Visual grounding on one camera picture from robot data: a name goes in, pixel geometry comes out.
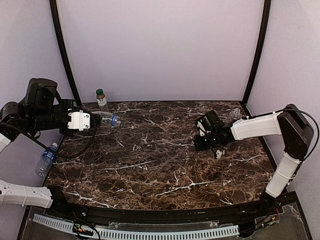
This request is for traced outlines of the white bottle cap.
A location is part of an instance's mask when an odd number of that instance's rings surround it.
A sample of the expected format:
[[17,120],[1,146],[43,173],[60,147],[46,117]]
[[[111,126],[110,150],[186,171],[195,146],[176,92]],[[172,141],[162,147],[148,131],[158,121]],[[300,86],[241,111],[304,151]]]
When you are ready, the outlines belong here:
[[216,159],[220,159],[222,156],[223,156],[224,152],[220,149],[218,149],[216,152],[215,152],[215,158]]

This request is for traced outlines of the clear bottle without label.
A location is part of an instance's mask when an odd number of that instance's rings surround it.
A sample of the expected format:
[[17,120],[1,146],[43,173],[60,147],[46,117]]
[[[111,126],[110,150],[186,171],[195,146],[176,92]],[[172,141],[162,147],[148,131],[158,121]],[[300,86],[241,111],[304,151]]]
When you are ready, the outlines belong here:
[[243,117],[243,115],[241,113],[241,109],[235,108],[229,113],[228,119],[230,121],[237,121],[237,120],[241,119],[242,117]]

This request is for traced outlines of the Starbucks bottle green cap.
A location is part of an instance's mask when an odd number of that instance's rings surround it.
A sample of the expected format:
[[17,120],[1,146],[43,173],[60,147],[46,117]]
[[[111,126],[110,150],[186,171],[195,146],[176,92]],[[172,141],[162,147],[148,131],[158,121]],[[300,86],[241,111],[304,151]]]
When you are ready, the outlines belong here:
[[99,88],[96,90],[96,99],[99,109],[103,112],[109,112],[108,102],[104,91]]

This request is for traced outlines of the Pepsi bottle blue cap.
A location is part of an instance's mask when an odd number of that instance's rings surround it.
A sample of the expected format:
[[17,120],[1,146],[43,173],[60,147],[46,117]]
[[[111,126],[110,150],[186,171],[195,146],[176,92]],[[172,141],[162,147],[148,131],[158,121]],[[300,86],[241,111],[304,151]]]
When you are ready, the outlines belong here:
[[101,121],[111,128],[119,127],[122,124],[120,117],[111,112],[94,111],[93,114],[99,115]]

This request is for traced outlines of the small blue label water bottle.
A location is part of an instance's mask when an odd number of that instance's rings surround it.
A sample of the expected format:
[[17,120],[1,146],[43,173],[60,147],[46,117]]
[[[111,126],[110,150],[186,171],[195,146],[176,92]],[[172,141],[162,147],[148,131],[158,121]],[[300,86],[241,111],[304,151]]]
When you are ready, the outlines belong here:
[[44,179],[48,175],[53,163],[56,162],[57,148],[58,148],[58,144],[56,142],[53,142],[52,145],[49,147],[51,151],[45,150],[41,155],[41,158],[35,168],[35,173],[39,177]]

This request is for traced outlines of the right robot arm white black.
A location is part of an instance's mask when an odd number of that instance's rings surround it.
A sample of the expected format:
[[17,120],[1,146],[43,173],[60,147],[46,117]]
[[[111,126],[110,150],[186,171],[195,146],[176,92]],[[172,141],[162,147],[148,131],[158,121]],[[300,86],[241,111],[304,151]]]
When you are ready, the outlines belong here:
[[196,151],[225,146],[235,141],[265,136],[281,136],[284,153],[277,168],[261,194],[262,198],[278,198],[294,179],[302,163],[314,150],[313,138],[319,139],[320,131],[314,130],[307,118],[309,114],[294,104],[256,116],[246,116],[225,124],[214,110],[195,120],[199,134],[194,136]]

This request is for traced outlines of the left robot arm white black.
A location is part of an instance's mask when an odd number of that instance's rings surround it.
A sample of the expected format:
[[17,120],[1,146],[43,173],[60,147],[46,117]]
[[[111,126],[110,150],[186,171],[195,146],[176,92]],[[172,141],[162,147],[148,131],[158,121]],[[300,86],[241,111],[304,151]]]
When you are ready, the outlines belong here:
[[[3,151],[20,134],[35,137],[38,132],[58,129],[68,132],[71,118],[68,111],[75,104],[72,99],[62,99],[58,84],[46,78],[32,78],[25,97],[20,102],[8,102],[0,110],[0,149]],[[1,180],[0,203],[36,206],[48,209],[54,201],[47,187],[17,185]]]

